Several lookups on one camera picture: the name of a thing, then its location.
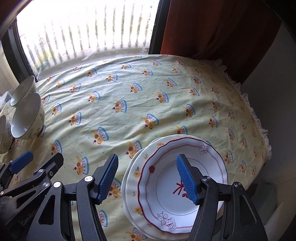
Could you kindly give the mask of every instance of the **stack of plates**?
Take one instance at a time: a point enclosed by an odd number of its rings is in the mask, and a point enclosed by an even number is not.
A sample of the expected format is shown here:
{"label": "stack of plates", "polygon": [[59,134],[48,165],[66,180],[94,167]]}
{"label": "stack of plates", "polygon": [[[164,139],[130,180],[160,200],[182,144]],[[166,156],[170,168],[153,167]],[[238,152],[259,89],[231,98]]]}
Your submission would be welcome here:
{"label": "stack of plates", "polygon": [[179,154],[203,175],[228,184],[223,159],[205,141],[189,135],[155,139],[135,154],[121,186],[125,215],[149,238],[186,239],[193,226],[198,206],[188,199],[177,171]]}

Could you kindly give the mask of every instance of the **white bowl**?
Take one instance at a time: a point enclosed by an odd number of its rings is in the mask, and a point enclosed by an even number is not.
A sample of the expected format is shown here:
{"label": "white bowl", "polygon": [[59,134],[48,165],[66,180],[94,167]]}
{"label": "white bowl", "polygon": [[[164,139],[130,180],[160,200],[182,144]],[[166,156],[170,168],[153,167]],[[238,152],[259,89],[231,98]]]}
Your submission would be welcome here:
{"label": "white bowl", "polygon": [[10,106],[17,107],[20,101],[31,93],[36,92],[35,77],[29,76],[15,89],[10,100]]}
{"label": "white bowl", "polygon": [[11,147],[13,137],[10,132],[10,124],[5,115],[0,117],[0,154],[6,153]]}
{"label": "white bowl", "polygon": [[44,107],[38,93],[24,98],[11,120],[11,134],[14,138],[29,140],[38,135],[44,124]]}

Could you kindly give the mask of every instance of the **yellow tablecloth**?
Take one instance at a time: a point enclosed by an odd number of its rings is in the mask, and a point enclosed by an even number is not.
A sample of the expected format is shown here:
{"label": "yellow tablecloth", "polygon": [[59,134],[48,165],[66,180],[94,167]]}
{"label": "yellow tablecloth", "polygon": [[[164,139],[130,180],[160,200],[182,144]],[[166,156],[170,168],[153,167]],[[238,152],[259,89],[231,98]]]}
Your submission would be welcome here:
{"label": "yellow tablecloth", "polygon": [[[142,240],[123,212],[120,185],[131,158],[152,140],[171,134],[197,136],[225,160],[228,182],[247,188],[267,158],[266,138],[237,89],[210,61],[177,56],[131,56],[79,66],[37,83],[46,116],[38,137],[16,140],[2,162],[27,150],[34,160],[13,183],[30,177],[53,153],[65,162],[52,181],[91,175],[110,153],[119,157],[107,200],[98,206],[107,239]],[[9,102],[1,115],[14,114]],[[73,224],[79,225],[75,203]]]}

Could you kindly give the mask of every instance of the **silver screw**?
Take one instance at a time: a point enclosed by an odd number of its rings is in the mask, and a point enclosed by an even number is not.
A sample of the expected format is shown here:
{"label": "silver screw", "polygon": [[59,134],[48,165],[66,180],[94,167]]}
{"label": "silver screw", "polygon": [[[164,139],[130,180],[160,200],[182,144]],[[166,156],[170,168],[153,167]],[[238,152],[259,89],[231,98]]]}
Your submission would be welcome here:
{"label": "silver screw", "polygon": [[54,187],[55,187],[55,188],[58,188],[60,185],[61,185],[61,182],[55,182],[55,183],[54,183]]}
{"label": "silver screw", "polygon": [[234,182],[234,185],[235,185],[237,188],[240,188],[240,187],[241,187],[241,183],[239,183],[239,182]]}
{"label": "silver screw", "polygon": [[209,176],[203,176],[202,179],[205,181],[205,182],[209,182],[211,180],[211,178]]}
{"label": "silver screw", "polygon": [[90,182],[92,179],[93,179],[92,176],[86,176],[86,177],[84,178],[84,180],[85,180],[86,182]]}
{"label": "silver screw", "polygon": [[49,182],[45,182],[42,184],[42,187],[47,188],[49,186]]}

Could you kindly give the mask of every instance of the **red curtain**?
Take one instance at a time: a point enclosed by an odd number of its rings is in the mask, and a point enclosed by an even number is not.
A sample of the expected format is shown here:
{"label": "red curtain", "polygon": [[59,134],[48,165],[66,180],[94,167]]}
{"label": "red curtain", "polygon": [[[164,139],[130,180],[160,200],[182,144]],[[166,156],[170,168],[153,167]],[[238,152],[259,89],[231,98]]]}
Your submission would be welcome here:
{"label": "red curtain", "polygon": [[171,0],[161,54],[220,58],[231,78],[243,83],[280,25],[262,0]]}

